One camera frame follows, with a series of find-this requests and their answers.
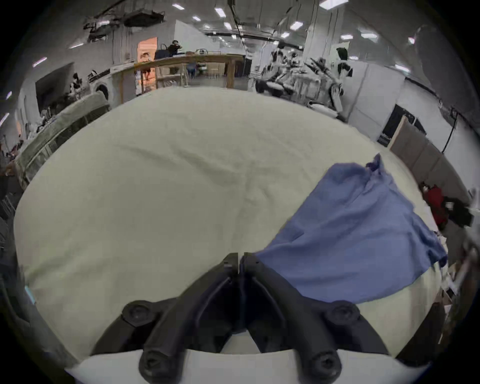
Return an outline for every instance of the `white tablecloth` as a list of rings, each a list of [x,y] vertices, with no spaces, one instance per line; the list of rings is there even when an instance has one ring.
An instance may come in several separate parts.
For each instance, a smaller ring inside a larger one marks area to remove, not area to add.
[[[15,217],[19,264],[38,311],[82,360],[125,304],[175,297],[229,252],[264,248],[331,165],[378,152],[431,223],[401,161],[348,125],[243,91],[153,91],[82,129],[40,169]],[[431,268],[359,305],[392,355],[439,286]]]

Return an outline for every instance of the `washing machine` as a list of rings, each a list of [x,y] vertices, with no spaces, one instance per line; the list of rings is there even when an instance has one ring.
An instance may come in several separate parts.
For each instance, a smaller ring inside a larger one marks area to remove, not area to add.
[[[120,82],[122,75],[120,72],[132,68],[133,62],[116,65],[103,71],[89,80],[90,91],[101,91],[107,99],[110,107],[116,108],[120,104],[135,98],[135,75],[133,72],[124,72],[123,76],[123,100],[120,95]]]

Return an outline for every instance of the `blue towel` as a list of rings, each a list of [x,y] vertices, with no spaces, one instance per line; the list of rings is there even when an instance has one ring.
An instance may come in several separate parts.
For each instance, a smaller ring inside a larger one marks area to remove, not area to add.
[[[380,154],[366,167],[334,164],[257,256],[303,296],[353,303],[389,296],[447,260]]]

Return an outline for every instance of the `red cloth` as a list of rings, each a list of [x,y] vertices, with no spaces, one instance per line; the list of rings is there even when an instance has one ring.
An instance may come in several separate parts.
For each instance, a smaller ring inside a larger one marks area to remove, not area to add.
[[[432,210],[433,219],[437,226],[440,227],[446,225],[448,222],[448,215],[442,207],[444,201],[442,190],[435,185],[426,193],[425,199]]]

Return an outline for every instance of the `wooden table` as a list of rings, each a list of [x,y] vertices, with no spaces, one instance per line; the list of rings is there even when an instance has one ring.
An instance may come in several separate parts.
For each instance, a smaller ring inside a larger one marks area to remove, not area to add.
[[[173,56],[165,59],[145,61],[136,63],[133,67],[127,68],[121,71],[120,81],[120,97],[123,103],[123,76],[125,73],[141,71],[147,68],[163,67],[171,65],[188,64],[192,62],[196,63],[225,63],[227,67],[227,88],[233,88],[235,83],[235,63],[237,61],[243,62],[242,55],[226,54],[226,55],[186,55],[186,56]]]

